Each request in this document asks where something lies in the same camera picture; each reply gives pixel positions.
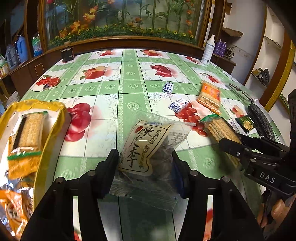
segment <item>green snack packet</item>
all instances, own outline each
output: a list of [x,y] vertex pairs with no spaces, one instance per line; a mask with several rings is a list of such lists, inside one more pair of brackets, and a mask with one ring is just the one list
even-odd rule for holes
[[249,133],[249,131],[255,128],[255,124],[248,115],[235,118],[235,120],[246,133]]

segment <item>dried plum package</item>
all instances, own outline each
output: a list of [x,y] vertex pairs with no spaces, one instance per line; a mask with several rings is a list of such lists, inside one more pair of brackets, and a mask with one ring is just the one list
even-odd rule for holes
[[120,154],[110,193],[172,211],[179,197],[173,179],[172,152],[195,123],[152,113],[134,114],[137,122]]

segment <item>white spray bottle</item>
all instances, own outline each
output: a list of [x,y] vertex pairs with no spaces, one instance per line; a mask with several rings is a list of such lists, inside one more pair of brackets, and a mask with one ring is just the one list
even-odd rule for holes
[[215,48],[214,41],[215,41],[215,35],[212,34],[210,39],[207,41],[207,44],[206,44],[205,50],[204,50],[204,54],[202,56],[201,62],[205,65],[209,65],[209,63],[211,61],[211,57],[213,55],[214,48]]

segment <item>bucket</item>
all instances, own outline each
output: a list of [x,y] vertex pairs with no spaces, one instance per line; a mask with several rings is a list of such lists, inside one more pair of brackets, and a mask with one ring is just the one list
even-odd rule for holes
[[20,96],[18,95],[18,92],[15,91],[14,93],[11,94],[11,96],[8,98],[6,102],[6,107],[8,108],[12,103],[14,102],[19,102],[20,101]]

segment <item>orange snack package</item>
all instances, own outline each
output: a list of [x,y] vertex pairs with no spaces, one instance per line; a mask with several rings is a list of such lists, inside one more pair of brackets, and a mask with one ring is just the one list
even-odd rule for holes
[[[14,136],[9,137],[8,142],[8,153],[11,153],[12,146],[14,143]],[[38,156],[26,156],[16,160],[8,161],[8,179],[17,179],[35,173],[38,170],[40,163],[40,155]]]
[[19,240],[29,220],[22,194],[0,190],[0,205],[5,209],[9,225]]
[[203,106],[209,108],[216,114],[221,114],[220,108],[220,90],[218,87],[204,82],[202,84],[201,92],[196,101]]

